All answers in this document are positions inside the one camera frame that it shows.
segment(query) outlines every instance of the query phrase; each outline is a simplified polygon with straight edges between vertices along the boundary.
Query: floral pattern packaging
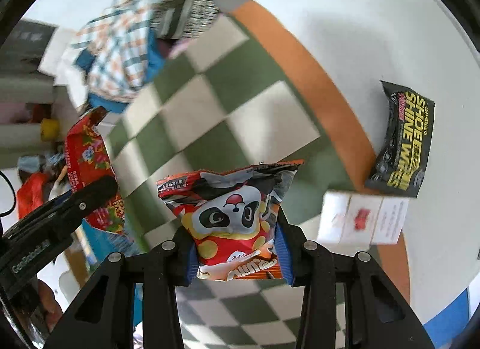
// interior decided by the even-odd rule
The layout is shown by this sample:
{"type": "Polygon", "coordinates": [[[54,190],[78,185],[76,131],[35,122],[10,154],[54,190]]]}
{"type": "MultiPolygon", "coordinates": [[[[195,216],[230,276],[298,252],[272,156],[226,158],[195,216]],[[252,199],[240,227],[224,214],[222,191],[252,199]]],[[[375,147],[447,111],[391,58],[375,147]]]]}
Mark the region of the floral pattern packaging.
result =
{"type": "Polygon", "coordinates": [[[158,196],[193,237],[199,278],[281,278],[273,253],[280,203],[302,161],[196,171],[157,182],[158,196]]]}
{"type": "MultiPolygon", "coordinates": [[[[115,176],[105,144],[96,128],[106,114],[107,111],[101,106],[91,110],[67,134],[65,159],[73,192],[102,176],[115,176]]],[[[85,219],[94,228],[122,234],[125,212],[119,192],[104,207],[93,211],[85,219]]]]}

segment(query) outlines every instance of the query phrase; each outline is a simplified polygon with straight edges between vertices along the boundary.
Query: blue gripper pad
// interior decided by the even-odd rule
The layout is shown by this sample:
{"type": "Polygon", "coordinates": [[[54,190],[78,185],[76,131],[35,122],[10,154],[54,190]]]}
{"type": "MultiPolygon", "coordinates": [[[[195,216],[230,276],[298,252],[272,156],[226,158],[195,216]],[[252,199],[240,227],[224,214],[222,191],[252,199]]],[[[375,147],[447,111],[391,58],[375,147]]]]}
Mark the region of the blue gripper pad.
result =
{"type": "Polygon", "coordinates": [[[197,276],[198,272],[198,258],[197,258],[197,248],[195,243],[190,248],[190,253],[188,255],[188,267],[187,267],[187,280],[190,284],[194,277],[197,276]]]}
{"type": "Polygon", "coordinates": [[[280,264],[280,271],[282,271],[282,276],[288,283],[288,285],[293,284],[293,269],[292,269],[292,257],[289,250],[289,246],[285,240],[285,235],[282,231],[282,228],[277,223],[275,227],[275,252],[277,253],[278,263],[280,264]]]}

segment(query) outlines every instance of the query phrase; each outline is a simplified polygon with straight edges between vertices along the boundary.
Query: cable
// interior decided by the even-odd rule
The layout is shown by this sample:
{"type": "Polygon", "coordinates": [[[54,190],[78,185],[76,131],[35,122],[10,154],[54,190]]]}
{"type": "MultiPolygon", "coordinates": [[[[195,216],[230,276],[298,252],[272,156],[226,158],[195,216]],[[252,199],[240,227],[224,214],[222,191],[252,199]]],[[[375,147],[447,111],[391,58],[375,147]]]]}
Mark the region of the cable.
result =
{"type": "Polygon", "coordinates": [[[10,180],[5,175],[5,173],[2,172],[2,170],[0,170],[0,176],[2,176],[3,179],[7,182],[8,186],[11,189],[11,192],[13,193],[13,205],[11,206],[11,208],[6,212],[0,212],[0,218],[3,218],[4,216],[10,215],[14,211],[14,209],[17,205],[17,196],[16,196],[15,189],[14,189],[13,185],[11,184],[10,180]]]}
{"type": "MultiPolygon", "coordinates": [[[[0,218],[2,218],[4,216],[10,215],[14,211],[17,205],[17,197],[15,194],[15,189],[13,185],[11,184],[10,180],[5,175],[5,173],[2,172],[2,170],[0,170],[0,176],[2,176],[3,179],[7,182],[8,186],[11,189],[11,192],[13,193],[13,205],[8,211],[0,212],[0,218]]],[[[1,230],[2,230],[2,224],[0,223],[0,236],[2,236],[1,230]]],[[[25,332],[25,329],[23,328],[22,324],[18,320],[17,315],[15,314],[15,311],[9,299],[7,298],[7,294],[5,293],[5,290],[3,289],[2,286],[0,286],[0,303],[3,306],[3,313],[5,314],[7,320],[10,322],[10,325],[15,330],[15,333],[17,333],[18,337],[20,338],[20,340],[22,340],[23,344],[27,347],[27,349],[37,349],[35,345],[33,345],[32,340],[27,335],[27,333],[25,332]]]]}

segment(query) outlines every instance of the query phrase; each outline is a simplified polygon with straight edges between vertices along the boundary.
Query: orange stripe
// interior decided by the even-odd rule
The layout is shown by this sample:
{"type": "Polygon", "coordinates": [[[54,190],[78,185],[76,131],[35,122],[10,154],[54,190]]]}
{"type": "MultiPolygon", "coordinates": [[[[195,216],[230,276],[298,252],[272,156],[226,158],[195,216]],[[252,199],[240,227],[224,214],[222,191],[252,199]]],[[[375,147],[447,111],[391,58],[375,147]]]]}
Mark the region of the orange stripe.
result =
{"type": "MultiPolygon", "coordinates": [[[[325,129],[352,183],[363,184],[375,161],[375,152],[354,112],[325,70],[265,8],[248,1],[233,12],[282,68],[325,129]]],[[[382,267],[410,301],[410,279],[403,238],[393,246],[379,246],[382,267]]]]}

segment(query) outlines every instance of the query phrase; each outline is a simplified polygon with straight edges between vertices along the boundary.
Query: green floor tile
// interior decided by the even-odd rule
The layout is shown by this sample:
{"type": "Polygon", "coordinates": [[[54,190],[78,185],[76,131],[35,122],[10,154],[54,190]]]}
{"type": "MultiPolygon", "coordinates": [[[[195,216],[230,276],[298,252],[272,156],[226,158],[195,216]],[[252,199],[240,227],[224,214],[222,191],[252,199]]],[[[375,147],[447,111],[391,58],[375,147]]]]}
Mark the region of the green floor tile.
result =
{"type": "Polygon", "coordinates": [[[337,292],[337,304],[345,303],[345,289],[343,283],[336,283],[335,290],[337,292]]]}
{"type": "Polygon", "coordinates": [[[282,278],[272,278],[272,279],[266,279],[266,280],[255,280],[255,282],[258,284],[258,286],[261,289],[268,289],[272,287],[277,287],[279,285],[284,285],[287,282],[282,279],[282,278]]]}
{"type": "Polygon", "coordinates": [[[284,160],[304,159],[292,186],[282,201],[291,224],[300,224],[320,214],[327,189],[353,191],[353,185],[330,140],[322,136],[284,160]]]}
{"type": "Polygon", "coordinates": [[[143,234],[168,221],[162,216],[155,197],[147,185],[147,181],[123,200],[129,221],[140,224],[143,234]]]}
{"type": "Polygon", "coordinates": [[[187,339],[189,341],[198,341],[186,328],[184,325],[180,325],[181,336],[183,339],[187,339]]]}
{"type": "Polygon", "coordinates": [[[249,165],[225,122],[198,138],[183,153],[193,170],[225,172],[249,165]]]}
{"type": "Polygon", "coordinates": [[[283,322],[289,327],[293,335],[298,337],[300,329],[300,318],[288,319],[287,321],[283,322]]]}
{"type": "Polygon", "coordinates": [[[259,293],[221,301],[240,324],[278,321],[277,315],[259,293]]]}
{"type": "Polygon", "coordinates": [[[141,223],[138,220],[131,220],[129,215],[125,215],[125,227],[128,228],[128,236],[135,239],[135,242],[138,245],[138,248],[142,253],[147,253],[150,251],[148,242],[146,241],[144,235],[145,232],[141,223]]]}
{"type": "Polygon", "coordinates": [[[194,278],[189,287],[176,287],[175,289],[187,300],[206,300],[215,297],[205,281],[198,278],[194,278]]]}
{"type": "Polygon", "coordinates": [[[254,39],[210,67],[205,76],[228,113],[285,79],[282,69],[254,39]]]}
{"type": "Polygon", "coordinates": [[[168,60],[160,74],[153,79],[160,100],[165,103],[178,89],[190,81],[194,75],[194,68],[184,53],[175,59],[168,60]]]}
{"type": "Polygon", "coordinates": [[[156,115],[149,121],[138,133],[136,139],[149,176],[175,155],[176,150],[160,115],[156,115]]]}
{"type": "Polygon", "coordinates": [[[204,324],[203,319],[198,316],[195,310],[187,301],[179,301],[177,303],[178,316],[184,324],[204,324]]]}
{"type": "Polygon", "coordinates": [[[112,128],[112,131],[109,133],[110,146],[112,147],[112,158],[114,160],[120,151],[128,143],[129,139],[127,136],[127,130],[123,124],[123,120],[120,119],[117,124],[112,128]]]}
{"type": "Polygon", "coordinates": [[[255,344],[255,341],[240,326],[212,326],[211,329],[227,345],[255,344]]]}

